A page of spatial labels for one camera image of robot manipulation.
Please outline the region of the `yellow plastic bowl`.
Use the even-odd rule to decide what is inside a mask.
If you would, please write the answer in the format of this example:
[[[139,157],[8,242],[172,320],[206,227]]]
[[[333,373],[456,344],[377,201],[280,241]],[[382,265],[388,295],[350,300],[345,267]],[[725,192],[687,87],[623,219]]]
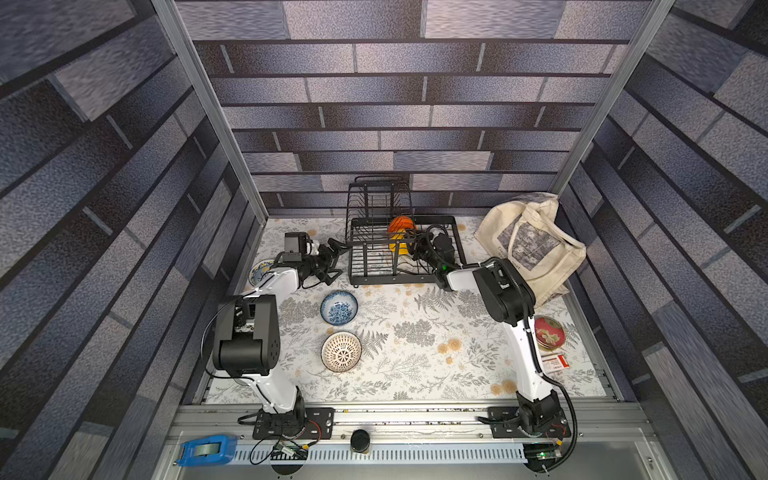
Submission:
[[[388,248],[393,254],[407,256],[409,254],[409,233],[390,233]]]

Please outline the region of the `orange plastic bowl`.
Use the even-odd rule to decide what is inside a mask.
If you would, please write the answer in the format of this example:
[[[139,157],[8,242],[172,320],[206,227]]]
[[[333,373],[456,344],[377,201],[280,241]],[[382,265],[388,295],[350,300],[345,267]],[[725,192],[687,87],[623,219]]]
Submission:
[[[404,233],[413,229],[415,229],[414,221],[410,217],[404,215],[394,218],[388,226],[389,233]]]

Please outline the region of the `black wire dish rack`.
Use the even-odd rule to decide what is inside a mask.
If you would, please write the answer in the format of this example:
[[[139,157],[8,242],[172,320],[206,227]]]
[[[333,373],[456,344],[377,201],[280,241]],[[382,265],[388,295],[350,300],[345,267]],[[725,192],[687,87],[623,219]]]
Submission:
[[[396,175],[357,176],[347,191],[348,277],[355,286],[432,283],[449,291],[448,274],[465,255],[452,216],[417,212]]]

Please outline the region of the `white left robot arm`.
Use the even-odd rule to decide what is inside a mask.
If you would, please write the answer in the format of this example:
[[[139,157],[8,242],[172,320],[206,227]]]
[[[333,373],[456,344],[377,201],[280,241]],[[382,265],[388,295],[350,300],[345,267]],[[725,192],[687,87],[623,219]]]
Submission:
[[[279,368],[279,307],[314,277],[330,285],[341,274],[338,258],[349,246],[330,238],[313,245],[304,232],[289,232],[284,251],[273,260],[254,289],[223,307],[215,317],[212,361],[216,369],[246,382],[272,420],[306,422],[300,389]]]

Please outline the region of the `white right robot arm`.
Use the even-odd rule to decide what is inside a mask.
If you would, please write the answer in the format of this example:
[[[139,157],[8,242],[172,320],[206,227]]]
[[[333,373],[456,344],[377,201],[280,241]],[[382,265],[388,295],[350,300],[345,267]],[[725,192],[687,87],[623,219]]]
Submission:
[[[529,437],[562,440],[577,433],[577,420],[567,419],[560,404],[572,405],[565,387],[550,378],[534,335],[535,295],[507,259],[491,257],[472,266],[459,266],[448,258],[453,246],[444,232],[429,228],[408,230],[409,254],[427,263],[436,283],[447,291],[480,295],[488,315],[502,325],[511,347],[516,372],[518,408],[515,416],[500,423],[516,427]]]

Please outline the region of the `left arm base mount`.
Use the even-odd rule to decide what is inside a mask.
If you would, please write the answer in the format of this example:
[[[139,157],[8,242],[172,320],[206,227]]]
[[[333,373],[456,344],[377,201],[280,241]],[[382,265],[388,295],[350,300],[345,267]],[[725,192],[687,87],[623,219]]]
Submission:
[[[286,436],[293,439],[330,440],[336,411],[330,407],[310,407],[283,414],[258,412],[252,433],[254,440]]]

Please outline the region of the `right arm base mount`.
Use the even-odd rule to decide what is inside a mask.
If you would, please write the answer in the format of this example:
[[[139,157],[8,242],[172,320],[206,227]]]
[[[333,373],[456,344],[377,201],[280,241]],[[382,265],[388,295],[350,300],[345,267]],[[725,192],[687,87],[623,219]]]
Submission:
[[[572,431],[563,411],[520,411],[516,406],[489,407],[483,423],[490,427],[494,438],[563,440]]]

